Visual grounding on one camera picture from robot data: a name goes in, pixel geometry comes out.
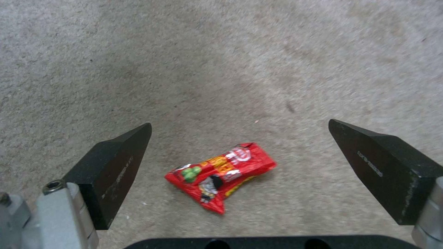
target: screw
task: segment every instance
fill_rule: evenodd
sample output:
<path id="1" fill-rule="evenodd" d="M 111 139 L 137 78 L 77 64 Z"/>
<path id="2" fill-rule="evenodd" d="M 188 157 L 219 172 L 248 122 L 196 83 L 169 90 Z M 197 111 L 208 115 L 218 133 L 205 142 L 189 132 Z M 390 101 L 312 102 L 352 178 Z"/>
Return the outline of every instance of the screw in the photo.
<path id="1" fill-rule="evenodd" d="M 6 192 L 0 192 L 0 205 L 9 206 L 11 204 L 11 197 Z"/>
<path id="2" fill-rule="evenodd" d="M 54 193 L 60 189 L 63 189 L 67 187 L 66 182 L 64 180 L 55 180 L 52 181 L 48 184 L 46 184 L 43 189 L 42 192 L 44 195 L 49 195 L 50 193 Z"/>

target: debris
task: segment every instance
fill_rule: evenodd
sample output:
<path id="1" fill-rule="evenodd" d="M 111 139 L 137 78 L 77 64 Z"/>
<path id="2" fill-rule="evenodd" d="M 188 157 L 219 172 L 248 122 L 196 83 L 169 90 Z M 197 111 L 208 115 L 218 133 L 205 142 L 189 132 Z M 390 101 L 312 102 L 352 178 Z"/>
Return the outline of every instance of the debris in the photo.
<path id="1" fill-rule="evenodd" d="M 244 182 L 275 166 L 276 163 L 256 143 L 247 143 L 199 164 L 178 167 L 165 178 L 204 208 L 223 214 L 225 198 Z"/>

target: cartoon character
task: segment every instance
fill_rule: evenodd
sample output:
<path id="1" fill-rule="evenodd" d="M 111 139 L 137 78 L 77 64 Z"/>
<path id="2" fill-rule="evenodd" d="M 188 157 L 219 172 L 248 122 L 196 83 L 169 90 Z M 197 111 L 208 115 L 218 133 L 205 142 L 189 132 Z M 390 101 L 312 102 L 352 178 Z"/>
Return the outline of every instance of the cartoon character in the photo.
<path id="1" fill-rule="evenodd" d="M 223 181 L 218 175 L 210 175 L 208 178 L 204 179 L 198 185 L 198 188 L 202 191 L 200 201 L 209 203 L 209 201 L 218 193 L 217 190 L 219 190 L 222 185 Z"/>
<path id="2" fill-rule="evenodd" d="M 187 183 L 193 183 L 197 176 L 202 172 L 202 168 L 199 166 L 195 167 L 187 167 L 182 170 L 182 176 L 184 177 Z"/>

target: beige carpet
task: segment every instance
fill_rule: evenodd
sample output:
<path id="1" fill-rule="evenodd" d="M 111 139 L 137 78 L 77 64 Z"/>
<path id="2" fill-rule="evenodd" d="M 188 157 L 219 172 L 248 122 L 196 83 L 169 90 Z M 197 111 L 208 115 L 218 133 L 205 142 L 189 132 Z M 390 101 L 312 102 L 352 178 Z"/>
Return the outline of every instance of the beige carpet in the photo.
<path id="1" fill-rule="evenodd" d="M 0 190 L 30 201 L 95 143 L 153 135 L 100 248 L 154 237 L 385 234 L 330 118 L 443 163 L 443 2 L 0 0 Z M 164 174 L 255 141 L 277 168 L 202 209 Z"/>

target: red snack wrapper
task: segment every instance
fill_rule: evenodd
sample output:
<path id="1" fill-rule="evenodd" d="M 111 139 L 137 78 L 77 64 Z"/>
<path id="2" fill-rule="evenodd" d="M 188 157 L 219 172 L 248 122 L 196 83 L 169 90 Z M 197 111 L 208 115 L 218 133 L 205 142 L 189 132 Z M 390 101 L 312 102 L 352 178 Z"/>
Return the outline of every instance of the red snack wrapper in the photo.
<path id="1" fill-rule="evenodd" d="M 165 178 L 204 208 L 223 214 L 225 198 L 244 182 L 275 166 L 276 163 L 256 143 L 247 143 L 199 164 L 178 167 Z"/>

